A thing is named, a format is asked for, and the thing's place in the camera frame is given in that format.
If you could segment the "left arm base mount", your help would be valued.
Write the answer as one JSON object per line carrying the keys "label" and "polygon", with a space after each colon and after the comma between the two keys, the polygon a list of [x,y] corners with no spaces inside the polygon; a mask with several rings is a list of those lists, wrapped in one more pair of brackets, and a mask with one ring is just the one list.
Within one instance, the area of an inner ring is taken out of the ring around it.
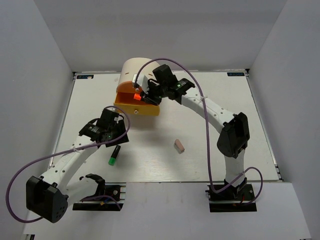
{"label": "left arm base mount", "polygon": [[104,189],[85,201],[73,204],[73,211],[86,212],[119,212],[126,199],[126,183],[106,183]]}

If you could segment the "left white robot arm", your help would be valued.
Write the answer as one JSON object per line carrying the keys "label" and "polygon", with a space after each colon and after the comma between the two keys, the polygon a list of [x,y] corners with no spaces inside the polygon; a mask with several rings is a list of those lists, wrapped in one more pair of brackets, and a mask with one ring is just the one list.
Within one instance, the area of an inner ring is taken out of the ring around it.
{"label": "left white robot arm", "polygon": [[58,222],[67,208],[86,199],[105,196],[105,179],[88,173],[72,183],[78,169],[101,146],[127,143],[130,119],[118,107],[105,107],[99,118],[89,121],[78,133],[72,147],[50,169],[26,183],[26,207],[51,223]]}

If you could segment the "orange highlighter marker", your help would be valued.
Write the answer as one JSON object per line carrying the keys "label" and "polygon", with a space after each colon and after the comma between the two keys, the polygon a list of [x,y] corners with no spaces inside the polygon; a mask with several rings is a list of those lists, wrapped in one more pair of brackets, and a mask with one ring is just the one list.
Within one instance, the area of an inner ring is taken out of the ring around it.
{"label": "orange highlighter marker", "polygon": [[142,97],[140,96],[140,94],[135,93],[133,98],[137,101],[140,101],[142,99]]}

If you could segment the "green highlighter marker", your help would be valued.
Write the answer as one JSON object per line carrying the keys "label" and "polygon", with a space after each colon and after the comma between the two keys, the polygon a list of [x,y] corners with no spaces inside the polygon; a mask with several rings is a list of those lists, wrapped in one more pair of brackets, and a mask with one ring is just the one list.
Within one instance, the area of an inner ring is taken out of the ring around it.
{"label": "green highlighter marker", "polygon": [[117,161],[117,157],[118,157],[118,154],[120,152],[120,149],[121,149],[121,146],[120,145],[116,145],[110,158],[109,158],[109,161],[108,161],[108,164],[110,166],[114,166],[116,161]]}

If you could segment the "orange drawer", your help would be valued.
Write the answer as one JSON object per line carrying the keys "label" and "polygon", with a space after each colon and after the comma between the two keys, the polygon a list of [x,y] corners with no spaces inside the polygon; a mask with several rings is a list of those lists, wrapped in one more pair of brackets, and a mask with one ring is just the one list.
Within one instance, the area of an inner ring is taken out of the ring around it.
{"label": "orange drawer", "polygon": [[117,93],[136,94],[141,91],[140,87],[134,87],[131,81],[120,82],[116,88]]}

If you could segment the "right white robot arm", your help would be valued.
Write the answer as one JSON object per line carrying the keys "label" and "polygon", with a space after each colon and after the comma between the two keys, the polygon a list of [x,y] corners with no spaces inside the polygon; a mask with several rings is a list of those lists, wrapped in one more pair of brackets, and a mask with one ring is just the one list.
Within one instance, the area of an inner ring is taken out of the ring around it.
{"label": "right white robot arm", "polygon": [[170,67],[160,65],[152,71],[152,76],[139,73],[134,76],[134,88],[140,88],[142,101],[158,106],[163,98],[176,101],[205,119],[207,126],[218,132],[217,148],[225,160],[225,192],[236,200],[244,193],[247,183],[244,170],[245,149],[250,139],[247,116],[232,113],[203,96],[194,81],[186,78],[178,80]]}

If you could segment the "yellow drawer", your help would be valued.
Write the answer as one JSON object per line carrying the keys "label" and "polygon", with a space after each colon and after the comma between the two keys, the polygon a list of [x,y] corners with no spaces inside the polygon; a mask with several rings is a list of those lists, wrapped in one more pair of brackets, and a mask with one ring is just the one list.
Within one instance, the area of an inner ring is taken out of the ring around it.
{"label": "yellow drawer", "polygon": [[158,116],[160,114],[159,106],[145,103],[142,100],[135,100],[134,94],[117,92],[114,105],[132,115]]}

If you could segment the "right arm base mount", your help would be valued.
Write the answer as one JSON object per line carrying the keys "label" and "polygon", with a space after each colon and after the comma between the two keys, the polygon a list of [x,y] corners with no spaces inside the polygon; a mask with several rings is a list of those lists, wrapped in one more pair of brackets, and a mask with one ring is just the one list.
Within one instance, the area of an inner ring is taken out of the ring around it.
{"label": "right arm base mount", "polygon": [[257,206],[253,201],[255,193],[251,184],[246,184],[237,196],[225,190],[220,193],[214,193],[210,185],[205,191],[208,196],[209,211],[211,213],[248,213],[256,212]]}

